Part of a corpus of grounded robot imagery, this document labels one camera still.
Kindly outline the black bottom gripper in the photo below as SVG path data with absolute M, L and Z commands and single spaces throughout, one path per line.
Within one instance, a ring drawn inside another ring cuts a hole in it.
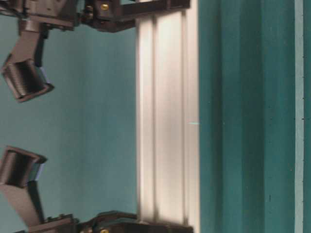
M 109 211 L 102 212 L 86 222 L 80 222 L 72 214 L 44 219 L 37 213 L 18 212 L 29 233 L 136 233 L 135 214 Z

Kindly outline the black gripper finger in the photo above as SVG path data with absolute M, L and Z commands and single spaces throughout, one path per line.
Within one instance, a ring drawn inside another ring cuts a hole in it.
M 149 15 L 190 8 L 190 0 L 153 0 L 121 5 L 121 17 Z
M 123 233 L 193 233 L 193 227 L 136 222 L 121 223 Z

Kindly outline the black top gripper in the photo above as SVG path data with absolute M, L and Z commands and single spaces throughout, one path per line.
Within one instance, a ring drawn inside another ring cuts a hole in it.
M 136 26 L 134 19 L 113 21 L 119 0 L 86 0 L 79 10 L 77 0 L 2 0 L 0 13 L 18 18 L 19 32 L 47 33 L 51 29 L 73 31 L 80 24 L 101 32 L 120 32 Z

